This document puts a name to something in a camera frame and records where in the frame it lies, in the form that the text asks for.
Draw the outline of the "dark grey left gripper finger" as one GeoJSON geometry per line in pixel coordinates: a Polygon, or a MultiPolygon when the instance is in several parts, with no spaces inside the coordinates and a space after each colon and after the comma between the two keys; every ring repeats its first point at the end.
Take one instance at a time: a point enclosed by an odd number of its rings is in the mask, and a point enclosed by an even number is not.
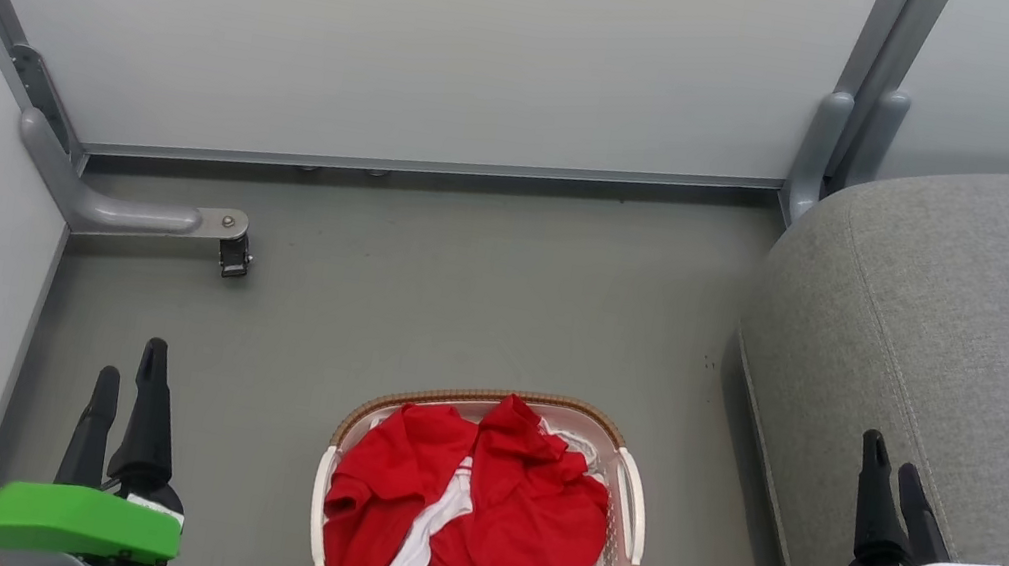
{"type": "Polygon", "coordinates": [[[57,471],[57,485],[101,488],[109,431],[115,419],[120,371],[107,365],[98,372],[92,397],[81,413],[57,471]]]}
{"type": "Polygon", "coordinates": [[[121,498],[133,495],[180,508],[182,499],[169,484],[173,438],[167,346],[158,338],[150,338],[144,345],[130,420],[122,442],[107,463],[106,474],[119,485],[121,498]]]}

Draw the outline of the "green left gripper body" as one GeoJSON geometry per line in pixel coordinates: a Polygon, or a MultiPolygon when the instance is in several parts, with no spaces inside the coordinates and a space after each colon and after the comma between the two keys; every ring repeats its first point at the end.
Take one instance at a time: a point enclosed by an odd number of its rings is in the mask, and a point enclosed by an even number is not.
{"type": "Polygon", "coordinates": [[[180,552],[178,520],[95,487],[0,488],[0,551],[71,555],[90,566],[167,566],[180,552]]]}

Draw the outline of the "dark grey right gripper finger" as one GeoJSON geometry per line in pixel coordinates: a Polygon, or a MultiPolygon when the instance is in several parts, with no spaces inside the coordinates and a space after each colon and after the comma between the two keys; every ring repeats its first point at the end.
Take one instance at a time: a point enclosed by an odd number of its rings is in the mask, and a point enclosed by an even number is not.
{"type": "Polygon", "coordinates": [[[908,566],[908,542],[890,487],[895,469],[882,432],[866,429],[862,443],[854,510],[854,553],[845,566],[908,566]]]}
{"type": "Polygon", "coordinates": [[[951,561],[951,553],[939,530],[934,510],[925,496],[920,472],[914,464],[905,463],[900,467],[898,485],[900,508],[908,533],[910,564],[947,564],[951,561]]]}

